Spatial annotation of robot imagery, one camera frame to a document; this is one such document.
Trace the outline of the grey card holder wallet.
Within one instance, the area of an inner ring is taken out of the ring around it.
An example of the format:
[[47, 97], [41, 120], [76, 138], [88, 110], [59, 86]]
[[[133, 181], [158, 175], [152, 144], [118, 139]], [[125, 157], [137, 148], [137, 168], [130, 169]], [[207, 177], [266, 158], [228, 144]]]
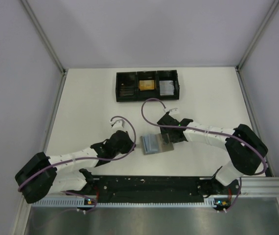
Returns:
[[161, 134], [147, 134], [140, 137], [141, 149], [144, 155], [159, 154], [174, 150], [173, 143], [163, 144]]

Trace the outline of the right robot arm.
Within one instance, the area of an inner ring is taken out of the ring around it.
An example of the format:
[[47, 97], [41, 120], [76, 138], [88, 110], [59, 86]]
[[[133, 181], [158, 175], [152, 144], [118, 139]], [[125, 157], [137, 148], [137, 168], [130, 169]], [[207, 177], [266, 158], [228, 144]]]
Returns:
[[230, 160], [216, 171], [212, 179], [212, 183], [220, 187], [229, 186], [243, 175], [255, 175], [258, 167], [265, 163], [268, 148], [246, 124], [231, 129], [217, 128], [188, 118], [178, 121], [166, 113], [157, 125], [171, 143], [200, 142], [225, 150]]

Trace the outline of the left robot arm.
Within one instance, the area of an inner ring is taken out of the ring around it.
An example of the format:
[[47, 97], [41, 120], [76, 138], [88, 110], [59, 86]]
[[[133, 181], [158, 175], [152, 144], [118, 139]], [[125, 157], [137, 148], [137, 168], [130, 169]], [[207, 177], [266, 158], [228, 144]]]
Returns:
[[37, 153], [16, 174], [18, 191], [29, 204], [59, 192], [86, 195], [94, 186], [90, 169], [125, 158], [135, 146], [136, 140], [128, 132], [118, 130], [110, 138], [74, 153]]

